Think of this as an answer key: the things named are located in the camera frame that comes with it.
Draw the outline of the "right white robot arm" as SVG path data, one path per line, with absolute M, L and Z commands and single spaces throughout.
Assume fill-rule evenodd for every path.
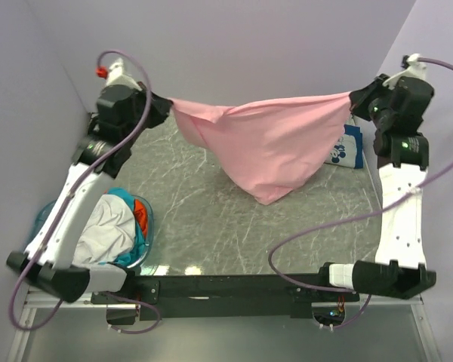
M 343 289 L 410 299 L 436 283 L 427 268 L 421 221 L 421 183 L 427 178 L 429 143 L 418 128 L 434 96 L 422 75 L 378 76 L 350 94 L 351 113 L 376 128 L 373 149 L 381 181 L 381 238 L 374 261 L 326 263 L 316 282 L 320 298 L 332 301 Z

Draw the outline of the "pink t shirt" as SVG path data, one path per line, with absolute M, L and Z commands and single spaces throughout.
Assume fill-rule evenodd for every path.
M 212 106 L 175 99 L 183 138 L 211 151 L 225 174 L 263 205 L 300 188 L 324 164 L 350 114 L 348 93 Z

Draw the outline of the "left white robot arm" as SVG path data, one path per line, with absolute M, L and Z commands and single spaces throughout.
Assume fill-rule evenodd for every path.
M 97 114 L 72 156 L 52 211 L 26 249 L 7 258 L 7 267 L 18 275 L 18 287 L 28 283 L 64 302 L 74 302 L 87 292 L 109 292 L 120 303 L 134 298 L 136 285 L 128 268 L 72 260 L 86 222 L 131 157 L 131 147 L 144 130 L 166 120 L 171 105 L 146 82 L 103 88 Z

